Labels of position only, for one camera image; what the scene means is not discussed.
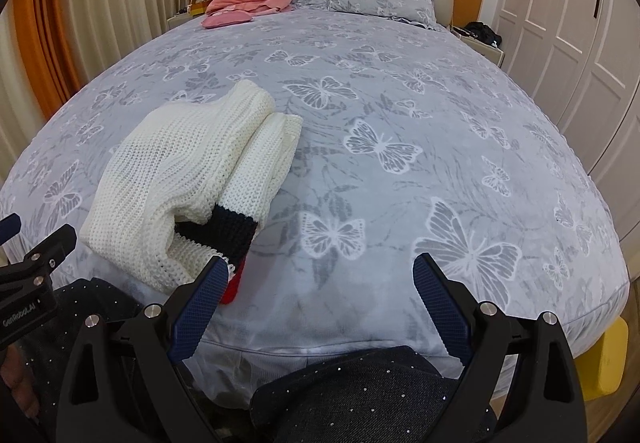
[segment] bed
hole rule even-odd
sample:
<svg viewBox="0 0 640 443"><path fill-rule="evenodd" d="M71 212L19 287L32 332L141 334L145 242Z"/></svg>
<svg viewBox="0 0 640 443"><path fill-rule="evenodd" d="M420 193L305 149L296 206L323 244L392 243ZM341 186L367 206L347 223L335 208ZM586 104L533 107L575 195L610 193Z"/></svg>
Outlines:
<svg viewBox="0 0 640 443"><path fill-rule="evenodd" d="M429 251L450 277L508 314L558 314L575 355L622 311L628 274L606 203L528 96L446 29L295 10L204 30L195 19L136 50L76 94L20 156L0 215L21 260L63 223L76 229L119 143L154 108L209 102L241 78L303 117L290 173L187 364L220 405L308 363L412 346L447 376L447 355L412 283ZM164 301L79 245L56 286L100 277ZM505 362L495 396L513 372Z"/></svg>

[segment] white knit sweater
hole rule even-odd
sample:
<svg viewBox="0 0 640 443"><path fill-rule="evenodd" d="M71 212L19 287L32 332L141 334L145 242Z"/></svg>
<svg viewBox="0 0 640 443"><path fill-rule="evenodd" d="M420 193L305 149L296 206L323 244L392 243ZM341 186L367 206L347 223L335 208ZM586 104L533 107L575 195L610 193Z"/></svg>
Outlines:
<svg viewBox="0 0 640 443"><path fill-rule="evenodd" d="M218 253L174 233L176 217L204 224L218 203L264 225L302 126L273 111L241 80L216 102L149 113L107 164L81 241L163 293L191 282Z"/></svg>

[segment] yellow object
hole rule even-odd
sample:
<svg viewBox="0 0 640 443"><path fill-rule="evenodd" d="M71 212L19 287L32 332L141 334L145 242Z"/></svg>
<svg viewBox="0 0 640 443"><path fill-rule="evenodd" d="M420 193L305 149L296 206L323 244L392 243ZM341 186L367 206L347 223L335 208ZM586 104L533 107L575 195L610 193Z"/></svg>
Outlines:
<svg viewBox="0 0 640 443"><path fill-rule="evenodd" d="M625 370L628 338L629 328L618 317L591 349L575 359L585 401L618 390Z"/></svg>
<svg viewBox="0 0 640 443"><path fill-rule="evenodd" d="M207 5L203 6L201 2L198 2L196 4L191 4L190 6L188 6L189 15L191 15L192 17L202 15L206 9L207 9Z"/></svg>

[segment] hand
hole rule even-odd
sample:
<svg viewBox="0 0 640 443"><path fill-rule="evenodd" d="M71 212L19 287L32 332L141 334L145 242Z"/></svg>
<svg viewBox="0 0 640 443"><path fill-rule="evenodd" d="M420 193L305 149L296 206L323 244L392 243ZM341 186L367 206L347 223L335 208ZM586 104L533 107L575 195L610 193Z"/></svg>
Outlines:
<svg viewBox="0 0 640 443"><path fill-rule="evenodd" d="M29 369L24 365L20 351L14 345L6 348L6 357L0 367L0 376L11 390L22 412L27 417L35 418L40 412L40 404L33 392L33 379Z"/></svg>

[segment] knit fabric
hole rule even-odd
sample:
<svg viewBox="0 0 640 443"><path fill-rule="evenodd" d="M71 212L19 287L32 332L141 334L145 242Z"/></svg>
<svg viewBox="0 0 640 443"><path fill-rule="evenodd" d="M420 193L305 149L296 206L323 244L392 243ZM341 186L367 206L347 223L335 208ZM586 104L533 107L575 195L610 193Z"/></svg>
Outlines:
<svg viewBox="0 0 640 443"><path fill-rule="evenodd" d="M193 281L214 255L231 263L229 253L237 264L300 137L301 118L273 111L268 92L241 80L216 102L169 103L149 113L109 161L81 241L163 293ZM240 210L216 213L221 201ZM230 277L233 270L231 263Z"/></svg>
<svg viewBox="0 0 640 443"><path fill-rule="evenodd" d="M270 114L244 148L210 219L204 225L176 223L175 232L193 241L196 250L223 253L236 267L264 227L271 201L289 172L301 127L298 116ZM240 274L232 279L224 303L235 298L239 281Z"/></svg>

